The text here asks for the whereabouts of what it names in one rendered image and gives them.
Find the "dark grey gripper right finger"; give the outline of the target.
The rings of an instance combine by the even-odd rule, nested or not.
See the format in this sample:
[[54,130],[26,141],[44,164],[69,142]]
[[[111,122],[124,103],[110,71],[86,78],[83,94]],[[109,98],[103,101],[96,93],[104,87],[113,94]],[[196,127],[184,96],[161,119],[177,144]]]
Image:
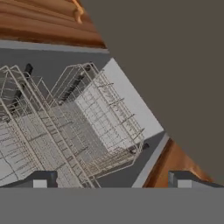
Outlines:
[[168,186],[172,188],[224,188],[224,185],[202,180],[190,171],[169,171]]

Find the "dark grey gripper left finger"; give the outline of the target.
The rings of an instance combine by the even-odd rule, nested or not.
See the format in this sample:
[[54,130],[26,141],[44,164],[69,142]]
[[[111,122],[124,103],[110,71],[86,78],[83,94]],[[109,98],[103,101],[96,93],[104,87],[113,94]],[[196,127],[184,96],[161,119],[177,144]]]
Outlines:
[[1,188],[57,188],[57,178],[56,171],[34,171],[24,179],[1,185]]

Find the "grey dishwasher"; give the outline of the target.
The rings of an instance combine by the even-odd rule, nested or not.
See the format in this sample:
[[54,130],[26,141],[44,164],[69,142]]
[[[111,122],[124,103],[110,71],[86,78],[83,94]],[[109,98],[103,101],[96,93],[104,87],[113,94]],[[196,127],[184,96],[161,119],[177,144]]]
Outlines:
[[152,174],[169,137],[109,52],[86,47],[0,40],[0,66],[23,67],[30,63],[34,66],[34,73],[42,76],[50,88],[65,67],[85,62],[94,62],[97,68],[105,71],[107,77],[115,83],[115,90],[136,114],[136,120],[144,128],[145,134],[145,149],[136,163],[130,168],[100,178],[100,183],[104,187],[142,187]]

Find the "wooden cupboard side panel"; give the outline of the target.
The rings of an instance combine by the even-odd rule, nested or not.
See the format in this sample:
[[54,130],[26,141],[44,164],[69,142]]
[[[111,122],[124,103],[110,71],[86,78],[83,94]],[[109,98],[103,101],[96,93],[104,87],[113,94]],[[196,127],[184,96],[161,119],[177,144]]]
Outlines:
[[170,138],[159,155],[156,163],[145,182],[143,188],[168,186],[168,171],[189,171],[199,179],[213,182],[213,179],[206,174],[187,154]]

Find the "wooden cupboard front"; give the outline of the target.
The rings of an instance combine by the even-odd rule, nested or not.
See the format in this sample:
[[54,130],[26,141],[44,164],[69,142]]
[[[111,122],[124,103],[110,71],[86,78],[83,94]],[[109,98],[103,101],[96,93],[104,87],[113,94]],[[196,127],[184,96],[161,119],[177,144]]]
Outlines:
[[0,39],[106,49],[81,0],[82,23],[72,0],[0,0]]

